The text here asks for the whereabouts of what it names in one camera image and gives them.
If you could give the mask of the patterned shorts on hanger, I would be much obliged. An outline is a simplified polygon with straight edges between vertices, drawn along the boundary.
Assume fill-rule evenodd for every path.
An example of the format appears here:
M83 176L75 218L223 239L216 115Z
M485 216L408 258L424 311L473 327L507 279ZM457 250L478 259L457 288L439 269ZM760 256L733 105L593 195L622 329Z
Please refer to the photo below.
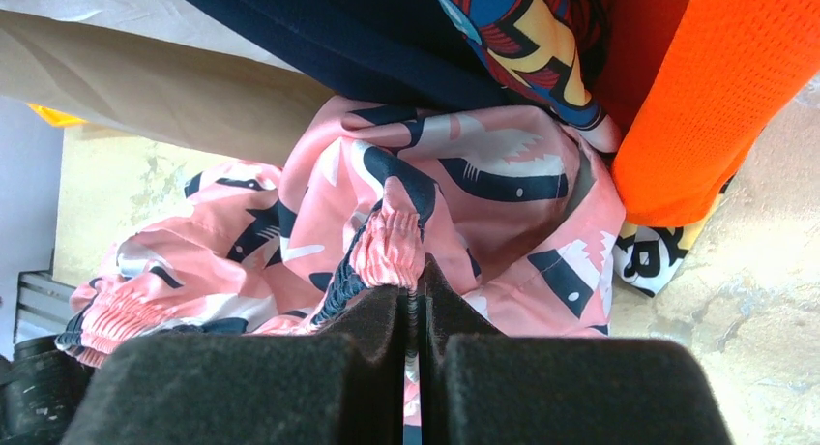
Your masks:
M611 37L613 0L436 0L489 74L611 161L623 132L591 94Z

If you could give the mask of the pink shark print shorts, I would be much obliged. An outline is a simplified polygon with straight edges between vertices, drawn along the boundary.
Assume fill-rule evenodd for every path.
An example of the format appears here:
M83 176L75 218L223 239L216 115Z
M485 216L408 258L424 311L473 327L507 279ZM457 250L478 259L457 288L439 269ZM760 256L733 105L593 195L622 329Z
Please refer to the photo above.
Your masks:
M186 194L186 213L123 240L77 289L62 351L98 371L151 336L315 335L395 287L406 305L401 440L422 442L429 258L506 336L608 327L623 206L592 147L532 107L424 117L333 99L284 166L233 161Z

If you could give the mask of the navy shorts on hanger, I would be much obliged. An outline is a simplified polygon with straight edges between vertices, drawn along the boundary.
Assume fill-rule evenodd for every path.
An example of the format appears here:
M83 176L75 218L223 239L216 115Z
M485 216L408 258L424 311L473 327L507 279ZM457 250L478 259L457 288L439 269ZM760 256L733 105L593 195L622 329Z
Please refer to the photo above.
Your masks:
M512 103L436 0L185 0L352 100L439 110Z

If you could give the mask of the orange shorts on hanger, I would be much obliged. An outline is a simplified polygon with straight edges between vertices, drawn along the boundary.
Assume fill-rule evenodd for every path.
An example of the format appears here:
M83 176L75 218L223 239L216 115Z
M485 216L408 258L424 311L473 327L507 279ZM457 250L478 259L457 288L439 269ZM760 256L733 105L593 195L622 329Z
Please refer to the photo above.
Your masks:
M818 73L819 0L614 0L611 24L593 94L624 133L627 219L696 223Z

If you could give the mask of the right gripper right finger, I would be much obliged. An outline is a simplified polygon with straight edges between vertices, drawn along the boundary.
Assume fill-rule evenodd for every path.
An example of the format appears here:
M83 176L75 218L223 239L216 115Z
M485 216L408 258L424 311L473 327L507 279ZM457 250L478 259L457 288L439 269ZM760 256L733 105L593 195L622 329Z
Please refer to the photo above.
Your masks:
M424 444L727 444L691 354L664 340L513 338L433 258L419 284Z

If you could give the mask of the yellow plastic bin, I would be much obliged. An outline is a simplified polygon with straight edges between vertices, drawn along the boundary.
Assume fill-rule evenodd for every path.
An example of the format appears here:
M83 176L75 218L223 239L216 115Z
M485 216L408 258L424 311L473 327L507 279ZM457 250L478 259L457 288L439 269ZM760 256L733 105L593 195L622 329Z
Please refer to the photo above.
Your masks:
M27 104L27 106L48 125L55 128L68 128L86 124L82 118L64 113L53 108L37 104Z

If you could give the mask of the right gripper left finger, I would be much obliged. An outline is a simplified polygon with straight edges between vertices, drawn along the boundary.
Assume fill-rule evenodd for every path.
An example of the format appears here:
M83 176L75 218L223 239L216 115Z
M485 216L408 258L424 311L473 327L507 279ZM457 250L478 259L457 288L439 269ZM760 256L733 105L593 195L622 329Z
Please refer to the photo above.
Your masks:
M67 444L397 444L405 297L368 293L309 336L160 335L94 374Z

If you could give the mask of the white shorts on hanger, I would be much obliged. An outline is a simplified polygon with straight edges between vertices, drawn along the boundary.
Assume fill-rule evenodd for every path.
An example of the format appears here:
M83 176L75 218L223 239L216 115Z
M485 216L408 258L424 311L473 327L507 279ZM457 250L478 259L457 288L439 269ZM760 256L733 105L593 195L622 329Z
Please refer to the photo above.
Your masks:
M1 9L108 28L296 70L186 0L1 0Z

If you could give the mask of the beige shorts on hanger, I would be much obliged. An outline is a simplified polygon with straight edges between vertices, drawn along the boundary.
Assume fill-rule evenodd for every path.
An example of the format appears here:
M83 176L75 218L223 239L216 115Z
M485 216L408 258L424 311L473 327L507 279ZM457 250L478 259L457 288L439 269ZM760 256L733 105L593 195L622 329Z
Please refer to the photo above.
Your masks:
M207 153L282 164L332 91L238 56L1 14L1 92Z

